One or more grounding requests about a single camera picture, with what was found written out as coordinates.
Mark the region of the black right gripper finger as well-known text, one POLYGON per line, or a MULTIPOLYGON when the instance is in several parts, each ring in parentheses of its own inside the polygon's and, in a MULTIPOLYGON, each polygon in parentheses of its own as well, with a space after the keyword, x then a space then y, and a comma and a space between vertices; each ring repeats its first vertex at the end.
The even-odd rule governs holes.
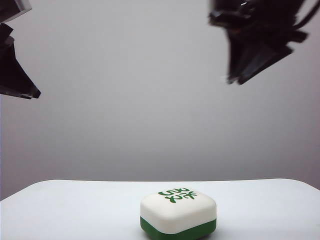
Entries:
POLYGON ((229 63, 226 82, 244 84, 260 72, 260 43, 229 42, 229 63))
POLYGON ((293 53, 288 46, 272 48, 266 44, 257 45, 245 55, 241 66, 236 70, 236 82, 243 85, 260 72, 293 53))

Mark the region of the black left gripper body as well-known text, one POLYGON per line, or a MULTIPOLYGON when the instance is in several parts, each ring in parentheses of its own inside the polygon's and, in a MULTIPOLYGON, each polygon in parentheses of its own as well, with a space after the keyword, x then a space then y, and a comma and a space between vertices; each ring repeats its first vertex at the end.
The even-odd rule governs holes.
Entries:
POLYGON ((5 23, 0 24, 0 53, 4 54, 5 51, 12 46, 14 39, 11 37, 13 28, 5 23))

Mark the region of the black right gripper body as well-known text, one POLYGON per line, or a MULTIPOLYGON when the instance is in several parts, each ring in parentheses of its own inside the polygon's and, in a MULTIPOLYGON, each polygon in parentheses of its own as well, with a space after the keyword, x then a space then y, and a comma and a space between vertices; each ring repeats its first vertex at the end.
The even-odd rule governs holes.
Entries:
POLYGON ((308 18, 298 21, 302 0, 211 0, 208 22, 222 28, 230 54, 244 54, 259 45, 279 49, 302 43, 308 18))

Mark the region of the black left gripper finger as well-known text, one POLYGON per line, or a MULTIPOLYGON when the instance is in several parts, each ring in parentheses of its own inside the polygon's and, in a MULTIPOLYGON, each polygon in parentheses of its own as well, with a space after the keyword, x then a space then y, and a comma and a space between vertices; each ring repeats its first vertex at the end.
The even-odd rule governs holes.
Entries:
POLYGON ((30 100, 32 98, 38 99, 41 95, 41 92, 35 86, 32 86, 30 88, 27 87, 22 90, 0 86, 0 94, 30 100))
POLYGON ((15 48, 10 46, 0 57, 1 92, 37 92, 38 88, 16 59, 15 48))

